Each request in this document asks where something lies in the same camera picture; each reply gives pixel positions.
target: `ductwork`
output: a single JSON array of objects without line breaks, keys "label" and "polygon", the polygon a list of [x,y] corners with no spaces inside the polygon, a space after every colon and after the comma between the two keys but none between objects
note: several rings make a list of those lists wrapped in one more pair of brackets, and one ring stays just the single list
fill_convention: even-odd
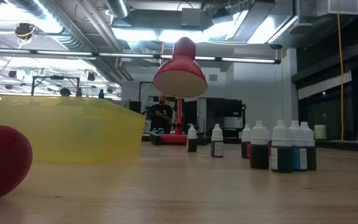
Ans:
[{"label": "ductwork", "polygon": [[[8,4],[32,14],[41,21],[45,21],[40,28],[45,32],[51,32],[49,27],[60,29],[61,37],[53,37],[56,41],[65,46],[68,50],[77,52],[97,51],[83,33],[77,28],[71,19],[54,3],[53,0],[5,0]],[[92,60],[92,63],[102,76],[110,82],[122,83],[122,76],[109,62],[103,58]]]},{"label": "ductwork", "polygon": [[129,4],[127,0],[106,0],[112,16],[116,18],[125,18],[129,14]]}]

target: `wooden table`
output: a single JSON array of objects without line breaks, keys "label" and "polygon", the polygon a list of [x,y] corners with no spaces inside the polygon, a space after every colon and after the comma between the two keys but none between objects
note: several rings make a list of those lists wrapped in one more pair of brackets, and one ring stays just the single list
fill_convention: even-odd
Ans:
[{"label": "wooden table", "polygon": [[239,145],[142,144],[130,164],[33,164],[0,223],[358,223],[358,152],[318,149],[318,171],[251,170]]}]

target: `ceiling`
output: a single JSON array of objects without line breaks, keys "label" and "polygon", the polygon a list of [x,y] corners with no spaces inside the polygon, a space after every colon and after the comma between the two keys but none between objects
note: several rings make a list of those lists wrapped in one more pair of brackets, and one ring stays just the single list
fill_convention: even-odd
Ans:
[{"label": "ceiling", "polygon": [[[20,0],[8,0],[10,2],[20,2]],[[293,4],[292,0],[276,0],[276,1],[259,1],[259,0],[248,0],[248,1],[226,1],[226,0],[215,0],[215,1],[204,1],[204,0],[193,0],[190,2],[183,1],[162,1],[162,0],[128,0],[129,6],[129,15],[125,18],[119,19],[114,18],[112,21],[111,13],[106,7],[105,0],[42,0],[45,4],[54,4],[53,9],[58,10],[60,13],[59,16],[54,16],[52,18],[48,17],[47,19],[61,19],[62,17],[67,18],[66,24],[69,23],[69,26],[65,26],[68,30],[73,30],[80,32],[84,42],[87,42],[89,46],[93,47],[92,51],[98,52],[117,52],[121,50],[123,52],[133,52],[134,51],[133,42],[127,41],[128,39],[135,39],[137,44],[142,46],[143,53],[150,54],[172,54],[173,42],[174,41],[165,41],[163,44],[161,42],[156,42],[153,38],[145,40],[145,34],[141,35],[130,35],[123,32],[124,35],[118,33],[118,31],[125,31],[128,29],[148,29],[156,36],[156,40],[163,39],[163,32],[165,29],[158,28],[162,26],[162,22],[166,22],[167,26],[173,24],[177,21],[175,15],[182,15],[182,27],[183,27],[183,13],[191,11],[191,8],[196,9],[195,12],[200,12],[201,14],[201,23],[200,26],[196,28],[189,28],[188,25],[183,27],[184,32],[192,30],[191,35],[198,35],[203,38],[201,42],[196,43],[196,55],[197,56],[213,56],[213,57],[247,57],[247,58],[266,58],[274,59],[277,58],[277,51],[273,50],[269,44],[266,44],[269,39],[273,39],[275,34],[280,33],[285,26],[287,26],[282,32],[281,35],[278,35],[275,40],[272,41],[273,44],[282,44],[284,47],[302,47],[304,45],[313,45],[317,41],[323,39],[326,35],[335,31],[334,25],[336,21],[333,19],[332,14],[327,14],[324,16],[318,17],[316,14],[317,10],[314,10],[313,7],[316,7],[317,2],[321,0],[305,0],[302,1],[301,7],[298,7],[297,4]],[[305,6],[310,6],[309,10],[302,9]],[[91,7],[95,9],[98,13],[98,16],[91,16],[87,13],[92,13]],[[218,9],[225,8],[225,14],[219,14]],[[150,13],[153,14],[153,18],[148,18]],[[134,21],[134,18],[144,18],[144,26],[152,26],[153,29],[136,27],[139,24],[139,21]],[[296,19],[298,16],[300,19],[310,22],[314,25],[310,33],[291,35],[288,33],[288,30],[296,26],[297,22],[291,23],[290,21]],[[344,24],[351,22],[357,16],[355,15],[343,15],[341,18],[344,19]],[[216,19],[229,20],[226,22],[217,23]],[[238,30],[234,29],[237,22],[240,21]],[[18,26],[20,22],[28,22],[31,24],[36,24],[41,28],[36,29],[31,42],[22,46],[23,49],[38,49],[38,50],[67,50],[67,45],[64,41],[59,40],[58,34],[48,34],[45,33],[45,26],[40,26],[40,19],[37,18],[34,14],[23,11],[13,5],[0,4],[0,47],[1,48],[18,48],[19,44],[22,42],[14,35],[14,29]],[[126,26],[132,24],[132,27],[122,27],[123,24]],[[204,31],[197,31],[198,29],[204,29],[205,24],[209,24]],[[48,31],[57,30],[56,26],[48,28]],[[233,33],[232,38],[229,37],[229,34],[234,29],[237,31]],[[0,68],[4,66],[9,57],[0,57]],[[88,81],[84,74],[85,70],[96,72],[95,82],[101,83],[101,86],[98,88],[107,87],[108,83],[116,82],[120,84],[121,82],[126,81],[125,77],[128,80],[131,80],[131,73],[129,71],[144,71],[144,73],[153,73],[160,66],[160,60],[156,59],[128,59],[124,58],[121,60],[105,60],[103,63],[108,65],[107,70],[114,70],[115,78],[112,79],[111,76],[106,75],[106,68],[101,69],[98,67],[99,63],[94,63],[92,60],[47,60],[45,58],[15,58],[9,62],[7,66],[8,70],[14,69],[23,69],[26,73],[37,73],[38,71],[44,69],[47,70],[51,75],[53,74],[70,74],[71,77],[81,77],[81,84],[84,86],[89,86]],[[201,67],[212,67],[220,68],[222,72],[225,72],[230,66],[230,63],[227,62],[200,62]],[[11,78],[6,76],[6,71],[2,71],[0,74],[0,83],[8,82]],[[70,85],[70,82],[64,83],[62,85]],[[18,90],[27,92],[28,89],[23,87],[25,85],[17,87]]]}]

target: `pipe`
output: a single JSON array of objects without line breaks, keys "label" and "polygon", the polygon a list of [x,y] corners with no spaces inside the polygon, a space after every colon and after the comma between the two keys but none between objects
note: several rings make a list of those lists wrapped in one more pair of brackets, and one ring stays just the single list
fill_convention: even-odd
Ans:
[{"label": "pipe", "polygon": [[[39,27],[44,32],[61,32],[65,37],[53,37],[68,50],[95,52],[96,47],[84,36],[71,19],[59,8],[53,0],[5,0],[7,3],[32,14],[43,21]],[[92,63],[107,80],[121,83],[122,77],[112,75],[111,65],[105,59],[97,58]]]},{"label": "pipe", "polygon": [[106,43],[109,45],[110,48],[113,50],[118,50],[118,48],[115,46],[115,44],[112,42],[112,40],[107,37],[106,33],[100,28],[100,26],[96,23],[95,19],[93,19],[92,15],[88,12],[84,4],[81,0],[76,0],[77,6],[80,7],[80,9],[85,13],[85,16],[89,19],[89,21],[92,23],[93,27],[100,33],[103,40],[106,41]]},{"label": "pipe", "polygon": [[127,0],[106,0],[107,8],[112,16],[116,18],[125,18],[129,14],[129,4]]},{"label": "pipe", "polygon": [[99,13],[97,12],[97,10],[95,9],[95,7],[90,3],[89,0],[83,0],[86,7],[91,11],[91,13],[94,15],[94,17],[96,18],[96,20],[99,22],[99,25],[104,29],[104,31],[107,33],[107,35],[109,36],[109,38],[112,40],[112,42],[116,45],[116,47],[118,48],[118,51],[122,51],[121,49],[121,45],[117,39],[117,37],[114,35],[114,33],[112,32],[111,27],[107,26],[106,23],[104,22],[103,18],[99,15]]}]

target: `dark liquid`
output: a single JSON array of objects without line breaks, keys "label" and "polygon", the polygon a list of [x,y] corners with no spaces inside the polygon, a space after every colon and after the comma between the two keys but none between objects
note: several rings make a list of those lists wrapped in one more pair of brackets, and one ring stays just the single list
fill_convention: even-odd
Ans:
[{"label": "dark liquid", "polygon": [[270,169],[273,172],[291,173],[293,169],[292,153],[292,147],[272,146]]},{"label": "dark liquid", "polygon": [[187,151],[188,152],[197,151],[197,139],[187,139]]},{"label": "dark liquid", "polygon": [[293,170],[298,172],[304,172],[308,170],[308,161],[306,148],[293,147],[292,150]]},{"label": "dark liquid", "polygon": [[241,142],[241,158],[249,159],[249,153],[247,154],[247,147],[250,142]]},{"label": "dark liquid", "polygon": [[308,155],[308,170],[317,170],[316,147],[307,147],[306,153]]},{"label": "dark liquid", "polygon": [[269,146],[268,145],[251,145],[250,166],[254,169],[269,168]]},{"label": "dark liquid", "polygon": [[223,157],[223,141],[211,142],[211,157]]}]

